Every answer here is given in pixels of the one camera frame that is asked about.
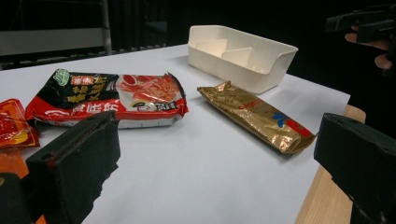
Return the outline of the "white plastic bin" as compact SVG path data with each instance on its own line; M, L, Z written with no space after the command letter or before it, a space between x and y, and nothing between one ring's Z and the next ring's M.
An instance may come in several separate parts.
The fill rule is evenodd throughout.
M277 86L298 49L221 25L195 25L188 41L189 65L260 94Z

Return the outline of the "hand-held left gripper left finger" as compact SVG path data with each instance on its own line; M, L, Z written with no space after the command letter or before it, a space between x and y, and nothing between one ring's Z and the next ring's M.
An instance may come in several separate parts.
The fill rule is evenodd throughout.
M39 149L27 160L28 180L36 192L31 216L48 224L81 224L101 195L120 158L113 112L90 116Z

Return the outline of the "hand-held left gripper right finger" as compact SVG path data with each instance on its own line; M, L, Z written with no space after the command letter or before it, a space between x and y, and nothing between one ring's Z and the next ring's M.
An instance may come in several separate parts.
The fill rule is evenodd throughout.
M314 158L353 202L351 224L396 224L396 139L326 113Z

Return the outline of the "orange snack packet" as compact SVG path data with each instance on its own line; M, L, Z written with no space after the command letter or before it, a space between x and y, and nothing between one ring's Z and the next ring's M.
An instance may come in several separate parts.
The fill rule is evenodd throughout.
M0 224L47 224L40 189L33 183L21 151L38 147L17 99L0 103Z

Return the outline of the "red and black hotpot packet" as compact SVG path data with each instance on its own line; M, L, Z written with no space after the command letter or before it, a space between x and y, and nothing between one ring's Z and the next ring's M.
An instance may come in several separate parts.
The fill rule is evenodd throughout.
M170 73L115 75L56 70L25 109L29 121L71 127L112 111L121 129L174 124L188 112L186 96Z

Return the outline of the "white table mat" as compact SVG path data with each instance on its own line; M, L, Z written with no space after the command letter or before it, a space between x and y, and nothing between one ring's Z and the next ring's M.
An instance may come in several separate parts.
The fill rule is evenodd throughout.
M284 155L221 115L200 94L218 80L186 46L71 61L76 72L170 73L188 113L166 127L119 133L117 170L82 224L294 224L318 169L311 149Z

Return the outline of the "gold foil packet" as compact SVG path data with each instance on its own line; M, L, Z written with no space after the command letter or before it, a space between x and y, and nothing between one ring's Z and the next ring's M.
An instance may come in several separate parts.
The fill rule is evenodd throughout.
M230 81L197 90L218 111L282 154L302 151L315 140L299 122Z

